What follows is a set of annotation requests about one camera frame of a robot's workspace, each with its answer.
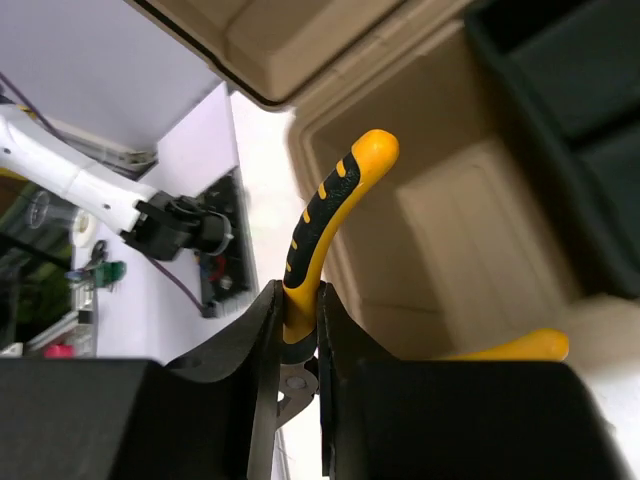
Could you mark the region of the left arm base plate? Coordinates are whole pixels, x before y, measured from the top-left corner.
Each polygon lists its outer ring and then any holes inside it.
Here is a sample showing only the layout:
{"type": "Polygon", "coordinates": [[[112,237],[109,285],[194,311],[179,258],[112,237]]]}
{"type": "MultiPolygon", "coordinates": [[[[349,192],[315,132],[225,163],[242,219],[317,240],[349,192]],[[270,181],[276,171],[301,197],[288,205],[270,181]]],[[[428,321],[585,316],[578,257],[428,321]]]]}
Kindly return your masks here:
{"type": "Polygon", "coordinates": [[[213,213],[230,223],[223,250],[197,256],[200,269],[202,316],[221,318],[244,308],[254,293],[248,224],[240,169],[234,167],[199,196],[213,213]]]}

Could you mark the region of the yellow black long-nose pliers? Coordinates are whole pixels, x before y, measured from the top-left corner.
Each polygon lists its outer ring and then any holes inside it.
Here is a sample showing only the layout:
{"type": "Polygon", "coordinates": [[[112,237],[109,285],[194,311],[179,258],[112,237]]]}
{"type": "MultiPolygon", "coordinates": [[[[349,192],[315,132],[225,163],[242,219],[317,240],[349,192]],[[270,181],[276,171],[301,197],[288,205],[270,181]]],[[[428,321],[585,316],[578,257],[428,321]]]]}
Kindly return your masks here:
{"type": "Polygon", "coordinates": [[[385,177],[403,155],[392,134],[365,133],[294,229],[282,283],[280,425],[319,391],[313,368],[323,275],[348,295],[350,317],[402,359],[459,357],[542,329],[563,333],[551,319],[566,296],[537,243],[506,148],[483,141],[389,187],[385,177]]]}

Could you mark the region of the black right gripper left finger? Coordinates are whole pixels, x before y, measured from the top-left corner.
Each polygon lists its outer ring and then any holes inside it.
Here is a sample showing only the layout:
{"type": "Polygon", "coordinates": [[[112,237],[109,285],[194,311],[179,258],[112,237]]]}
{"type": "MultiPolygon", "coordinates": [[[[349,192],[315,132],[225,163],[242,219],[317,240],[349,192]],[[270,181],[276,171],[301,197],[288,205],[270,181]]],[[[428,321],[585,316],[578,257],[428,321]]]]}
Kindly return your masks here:
{"type": "Polygon", "coordinates": [[[5,479],[267,479],[283,289],[209,340],[148,359],[1,361],[5,479]]]}

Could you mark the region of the tan plastic toolbox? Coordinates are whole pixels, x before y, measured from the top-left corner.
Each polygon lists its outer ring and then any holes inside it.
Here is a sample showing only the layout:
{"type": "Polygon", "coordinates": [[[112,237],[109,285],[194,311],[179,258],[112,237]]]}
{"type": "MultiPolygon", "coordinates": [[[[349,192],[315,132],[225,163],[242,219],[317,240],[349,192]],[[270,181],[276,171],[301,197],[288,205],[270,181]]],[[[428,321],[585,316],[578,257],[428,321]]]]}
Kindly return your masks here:
{"type": "Polygon", "coordinates": [[[267,109],[310,197],[365,132],[394,167],[340,227],[324,267],[355,320],[425,360],[538,328],[588,379],[639,370],[639,304],[578,270],[521,168],[524,142],[463,36],[460,1],[140,1],[137,9],[267,109]]]}

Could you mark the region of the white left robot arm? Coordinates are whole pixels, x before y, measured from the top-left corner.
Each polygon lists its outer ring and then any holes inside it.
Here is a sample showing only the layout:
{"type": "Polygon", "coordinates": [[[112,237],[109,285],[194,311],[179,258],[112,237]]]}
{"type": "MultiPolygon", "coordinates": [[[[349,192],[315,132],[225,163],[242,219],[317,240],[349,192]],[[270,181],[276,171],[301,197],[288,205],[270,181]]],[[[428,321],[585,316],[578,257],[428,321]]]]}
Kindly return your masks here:
{"type": "Polygon", "coordinates": [[[85,210],[158,261],[171,261],[184,249],[219,255],[233,239],[225,215],[111,171],[12,103],[1,106],[1,166],[85,210]]]}

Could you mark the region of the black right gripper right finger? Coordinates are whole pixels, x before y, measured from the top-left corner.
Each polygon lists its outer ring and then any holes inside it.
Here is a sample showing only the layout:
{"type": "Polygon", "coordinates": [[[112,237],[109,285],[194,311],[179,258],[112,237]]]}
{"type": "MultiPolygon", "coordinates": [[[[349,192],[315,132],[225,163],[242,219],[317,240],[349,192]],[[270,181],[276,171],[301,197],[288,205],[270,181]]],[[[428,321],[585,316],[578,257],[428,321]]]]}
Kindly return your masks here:
{"type": "Polygon", "coordinates": [[[593,395],[542,329],[459,357],[394,357],[317,293],[322,470],[332,479],[627,479],[593,395]]]}

